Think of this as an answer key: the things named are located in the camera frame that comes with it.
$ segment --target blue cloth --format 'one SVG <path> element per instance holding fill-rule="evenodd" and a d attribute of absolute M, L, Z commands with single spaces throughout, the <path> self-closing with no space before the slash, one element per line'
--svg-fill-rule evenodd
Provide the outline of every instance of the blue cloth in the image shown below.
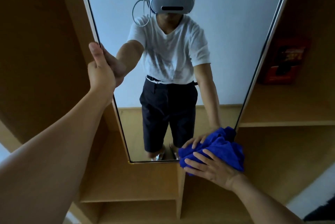
<path fill-rule="evenodd" d="M 192 149 L 192 144 L 188 145 L 186 148 L 180 148 L 178 151 L 180 157 L 180 166 L 182 168 L 191 167 L 185 163 L 185 159 L 203 163 L 193 155 L 193 152 L 198 152 L 203 156 L 210 158 L 202 151 L 203 149 L 207 149 L 225 163 L 227 163 L 229 166 L 235 168 L 238 171 L 243 171 L 244 154 L 242 152 L 242 146 L 240 146 L 238 143 L 230 142 L 234 140 L 235 135 L 236 132 L 231 127 L 227 127 L 225 129 L 220 128 L 212 134 L 208 135 L 202 144 L 198 143 L 195 149 Z"/>

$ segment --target hand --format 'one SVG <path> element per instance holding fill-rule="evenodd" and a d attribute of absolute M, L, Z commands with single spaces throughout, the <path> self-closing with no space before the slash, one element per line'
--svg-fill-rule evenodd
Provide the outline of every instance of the hand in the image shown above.
<path fill-rule="evenodd" d="M 230 167 L 224 161 L 220 160 L 218 157 L 212 154 L 209 150 L 204 149 L 203 152 L 211 157 L 212 160 L 206 158 L 200 153 L 194 152 L 194 156 L 201 160 L 204 164 L 192 161 L 190 159 L 185 159 L 185 163 L 193 167 L 185 167 L 184 170 L 186 172 L 203 177 L 227 190 L 233 189 L 233 183 L 235 180 L 240 178 L 247 179 L 245 175 Z"/>
<path fill-rule="evenodd" d="M 105 59 L 108 63 L 108 65 L 110 66 L 111 70 L 114 73 L 115 76 L 115 82 L 116 82 L 116 86 L 118 87 L 119 85 L 121 85 L 121 83 L 123 82 L 123 79 L 126 76 L 126 66 L 120 62 L 116 57 L 112 56 L 103 46 L 103 44 L 101 44 L 101 47 L 103 49 L 103 54 L 105 56 Z"/>
<path fill-rule="evenodd" d="M 102 49 L 95 42 L 89 44 L 94 61 L 88 64 L 88 77 L 90 78 L 90 92 L 101 94 L 106 99 L 106 106 L 113 100 L 116 87 L 114 74 L 107 64 Z"/>
<path fill-rule="evenodd" d="M 186 143 L 182 146 L 182 148 L 186 148 L 188 145 L 190 145 L 191 143 L 193 143 L 192 145 L 192 149 L 195 149 L 197 147 L 197 144 L 200 142 L 201 144 L 206 140 L 206 138 L 212 134 L 213 132 L 215 132 L 218 128 L 216 129 L 212 129 L 210 130 L 209 132 L 205 133 L 205 134 L 202 134 L 201 136 L 198 136 L 198 137 L 194 137 L 194 138 L 191 138 L 190 140 L 187 140 Z"/>

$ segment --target red box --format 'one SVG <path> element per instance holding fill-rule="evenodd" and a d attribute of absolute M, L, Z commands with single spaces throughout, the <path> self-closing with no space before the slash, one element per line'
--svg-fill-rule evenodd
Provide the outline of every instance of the red box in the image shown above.
<path fill-rule="evenodd" d="M 301 37 L 274 40 L 258 82 L 266 85 L 288 85 L 294 82 L 309 47 L 310 41 Z"/>

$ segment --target white t-shirt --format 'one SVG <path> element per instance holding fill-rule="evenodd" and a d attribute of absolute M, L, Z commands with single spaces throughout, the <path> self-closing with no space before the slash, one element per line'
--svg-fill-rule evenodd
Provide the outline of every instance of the white t-shirt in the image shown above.
<path fill-rule="evenodd" d="M 149 15 L 145 15 L 136 22 L 144 25 L 148 18 Z M 152 15 L 144 27 L 133 23 L 129 40 L 143 45 L 145 73 L 161 80 L 160 83 L 188 84 L 194 79 L 194 66 L 210 63 L 204 30 L 187 15 L 183 15 L 178 27 L 167 35 L 158 26 L 156 15 Z"/>

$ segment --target dark shorts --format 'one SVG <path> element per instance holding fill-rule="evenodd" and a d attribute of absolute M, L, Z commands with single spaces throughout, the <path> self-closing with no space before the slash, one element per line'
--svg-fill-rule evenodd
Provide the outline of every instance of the dark shorts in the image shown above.
<path fill-rule="evenodd" d="M 197 99 L 194 82 L 165 85 L 145 80 L 140 102 L 147 152 L 154 153 L 162 148 L 169 124 L 175 146 L 180 148 L 193 137 Z"/>

